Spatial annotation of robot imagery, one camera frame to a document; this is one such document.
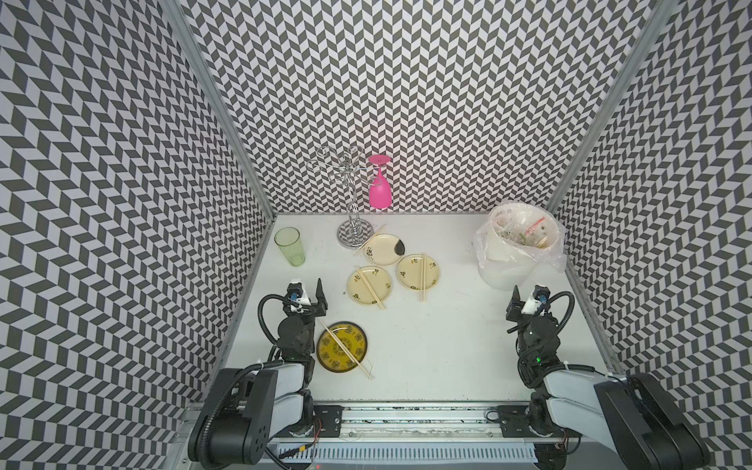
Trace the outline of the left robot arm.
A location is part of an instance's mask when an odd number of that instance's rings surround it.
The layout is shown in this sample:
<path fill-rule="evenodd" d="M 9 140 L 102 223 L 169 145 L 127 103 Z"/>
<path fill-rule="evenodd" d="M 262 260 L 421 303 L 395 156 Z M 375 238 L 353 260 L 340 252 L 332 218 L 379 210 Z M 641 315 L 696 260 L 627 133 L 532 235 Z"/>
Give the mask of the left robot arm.
<path fill-rule="evenodd" d="M 315 371 L 315 323 L 328 311 L 322 281 L 307 295 L 292 282 L 283 295 L 268 294 L 258 302 L 260 330 L 270 341 L 266 362 L 223 368 L 211 386 L 188 440 L 188 458 L 205 469 L 255 465 L 270 458 L 289 466 L 268 443 L 283 431 L 315 426 L 309 391 Z"/>

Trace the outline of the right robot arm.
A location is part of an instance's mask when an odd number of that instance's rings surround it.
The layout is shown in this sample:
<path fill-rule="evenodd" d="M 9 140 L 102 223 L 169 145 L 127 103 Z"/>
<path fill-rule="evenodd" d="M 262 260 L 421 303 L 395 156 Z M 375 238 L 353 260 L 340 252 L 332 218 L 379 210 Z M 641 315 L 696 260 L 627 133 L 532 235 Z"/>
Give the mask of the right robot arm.
<path fill-rule="evenodd" d="M 558 358 L 560 333 L 576 299 L 535 286 L 512 291 L 505 318 L 515 335 L 516 368 L 530 389 L 527 420 L 539 436 L 575 431 L 618 454 L 629 469 L 700 469 L 711 452 L 672 396 L 650 374 L 600 372 Z"/>

